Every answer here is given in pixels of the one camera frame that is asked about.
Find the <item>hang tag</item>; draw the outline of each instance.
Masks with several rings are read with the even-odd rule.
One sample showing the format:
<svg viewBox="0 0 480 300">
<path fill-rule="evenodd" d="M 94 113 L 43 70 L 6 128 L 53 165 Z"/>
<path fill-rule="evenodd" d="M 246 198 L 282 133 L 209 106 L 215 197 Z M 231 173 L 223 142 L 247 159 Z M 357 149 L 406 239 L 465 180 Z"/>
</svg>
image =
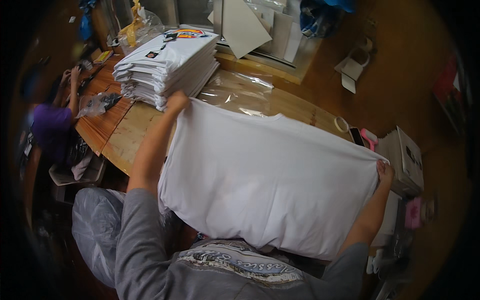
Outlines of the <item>hang tag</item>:
<svg viewBox="0 0 480 300">
<path fill-rule="evenodd" d="M 164 42 L 164 43 L 167 43 L 167 42 L 174 41 L 174 40 L 177 39 L 177 35 L 178 35 L 178 33 L 169 34 L 169 35 L 167 35 L 167 36 L 163 39 L 163 42 Z"/>
<path fill-rule="evenodd" d="M 147 55 L 145 55 L 146 57 L 150 58 L 150 59 L 154 59 L 156 56 L 158 55 L 158 53 L 156 52 L 153 52 L 153 51 L 150 51 Z"/>
</svg>

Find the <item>stack of folded t-shirts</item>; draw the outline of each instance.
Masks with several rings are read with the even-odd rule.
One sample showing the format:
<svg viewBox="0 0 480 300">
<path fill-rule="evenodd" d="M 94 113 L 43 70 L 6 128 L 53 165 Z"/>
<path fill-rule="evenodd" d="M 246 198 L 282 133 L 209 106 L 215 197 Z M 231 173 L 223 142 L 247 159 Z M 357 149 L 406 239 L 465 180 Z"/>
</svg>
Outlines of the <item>stack of folded t-shirts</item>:
<svg viewBox="0 0 480 300">
<path fill-rule="evenodd" d="M 112 73 L 121 93 L 163 111 L 178 90 L 195 97 L 219 63 L 214 58 L 218 35 L 194 29 L 169 30 L 119 61 Z"/>
</svg>

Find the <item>masking tape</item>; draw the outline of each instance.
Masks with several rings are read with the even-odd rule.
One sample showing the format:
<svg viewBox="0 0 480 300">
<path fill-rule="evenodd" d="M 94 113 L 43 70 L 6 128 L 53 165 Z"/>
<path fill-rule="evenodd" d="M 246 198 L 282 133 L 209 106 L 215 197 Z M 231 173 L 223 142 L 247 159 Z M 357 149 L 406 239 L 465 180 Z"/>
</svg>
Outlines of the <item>masking tape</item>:
<svg viewBox="0 0 480 300">
<path fill-rule="evenodd" d="M 362 45 L 360 46 L 360 49 L 364 50 L 365 52 L 370 52 L 373 49 L 373 42 L 371 39 L 368 37 L 364 36 Z"/>
<path fill-rule="evenodd" d="M 342 128 L 342 126 L 340 126 L 340 124 L 338 124 L 338 120 L 340 120 L 346 127 L 346 128 Z M 345 121 L 344 118 L 342 117 L 336 117 L 333 122 L 335 123 L 335 126 L 336 128 L 338 129 L 338 131 L 340 131 L 341 133 L 347 133 L 348 130 L 350 129 L 350 125 L 347 123 L 347 121 Z"/>
</svg>

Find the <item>person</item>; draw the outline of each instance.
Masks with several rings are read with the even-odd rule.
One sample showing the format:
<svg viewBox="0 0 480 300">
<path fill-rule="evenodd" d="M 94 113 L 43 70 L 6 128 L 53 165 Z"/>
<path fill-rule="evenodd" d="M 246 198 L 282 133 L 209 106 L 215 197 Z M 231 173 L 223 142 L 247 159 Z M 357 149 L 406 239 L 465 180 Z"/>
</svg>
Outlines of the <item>person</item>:
<svg viewBox="0 0 480 300">
<path fill-rule="evenodd" d="M 77 96 L 80 67 L 66 70 L 61 78 L 52 103 L 46 103 L 48 91 L 43 76 L 44 66 L 33 65 L 23 76 L 21 95 L 34 106 L 31 131 L 42 151 L 55 163 L 71 167 L 81 160 L 81 151 L 77 151 L 79 135 L 73 130 L 78 114 Z M 62 107 L 64 88 L 70 79 L 71 93 L 67 107 Z"/>
<path fill-rule="evenodd" d="M 382 161 L 377 162 L 377 190 L 321 279 L 262 255 L 242 240 L 205 239 L 167 256 L 157 184 L 172 126 L 189 104 L 183 92 L 174 93 L 135 156 L 116 245 L 114 281 L 119 298 L 356 299 L 394 176 L 393 168 Z"/>
</svg>

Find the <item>smartphone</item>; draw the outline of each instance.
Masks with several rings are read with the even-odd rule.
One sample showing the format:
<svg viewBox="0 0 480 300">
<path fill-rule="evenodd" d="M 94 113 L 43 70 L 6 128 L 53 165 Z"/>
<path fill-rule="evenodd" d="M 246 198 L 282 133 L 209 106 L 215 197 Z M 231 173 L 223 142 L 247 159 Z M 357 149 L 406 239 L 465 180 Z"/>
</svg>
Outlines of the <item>smartphone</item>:
<svg viewBox="0 0 480 300">
<path fill-rule="evenodd" d="M 360 130 L 357 127 L 350 127 L 348 131 L 350 132 L 350 137 L 355 144 L 365 147 L 363 139 L 361 138 Z"/>
</svg>

